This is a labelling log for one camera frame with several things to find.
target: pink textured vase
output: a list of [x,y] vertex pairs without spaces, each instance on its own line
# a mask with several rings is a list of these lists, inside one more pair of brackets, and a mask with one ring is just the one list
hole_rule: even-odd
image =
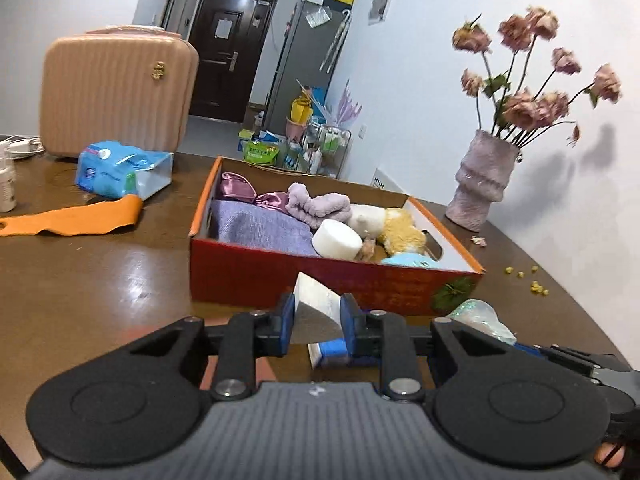
[[518,149],[505,140],[476,131],[456,173],[458,189],[447,206],[449,220],[478,232],[491,202],[500,202],[518,157]]

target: white logo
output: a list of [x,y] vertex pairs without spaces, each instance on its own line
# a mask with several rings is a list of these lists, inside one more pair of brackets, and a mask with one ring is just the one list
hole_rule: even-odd
[[314,397],[320,397],[325,393],[326,393],[326,390],[322,386],[314,386],[309,390],[309,395],[313,395]]

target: door handle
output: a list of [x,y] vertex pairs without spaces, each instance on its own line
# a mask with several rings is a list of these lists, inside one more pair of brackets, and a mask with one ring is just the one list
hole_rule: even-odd
[[234,52],[231,57],[231,64],[229,65],[229,72],[233,72],[236,69],[236,61],[238,61],[238,53]]

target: metal screw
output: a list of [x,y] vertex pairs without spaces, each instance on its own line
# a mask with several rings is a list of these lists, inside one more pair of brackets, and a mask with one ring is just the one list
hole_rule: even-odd
[[238,379],[224,379],[216,384],[216,393],[224,397],[235,397],[246,390],[246,385]]
[[389,383],[389,389],[398,395],[411,395],[420,391],[420,383],[415,379],[401,377]]

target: brown tabletop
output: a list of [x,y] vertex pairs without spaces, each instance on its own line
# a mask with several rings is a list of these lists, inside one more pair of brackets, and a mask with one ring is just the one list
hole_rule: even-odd
[[[213,159],[177,154],[174,181],[146,203],[135,229],[103,236],[39,235],[0,238],[0,433],[31,467],[39,462],[24,422],[31,393],[46,379],[103,354],[139,326],[167,324],[189,314],[229,316],[242,309],[192,303],[187,232]],[[11,215],[82,205],[76,165],[47,155],[18,161],[18,206]],[[438,215],[444,208],[428,204]],[[486,268],[473,296],[487,301],[524,343],[593,352],[617,349],[585,311],[497,228],[487,224],[488,246],[446,221]],[[524,270],[518,279],[504,268]],[[535,279],[549,295],[529,291]],[[428,323],[417,317],[410,323]],[[372,369],[312,371],[304,346],[292,346],[271,365],[283,381],[375,381]],[[0,480],[8,479],[0,467]]]

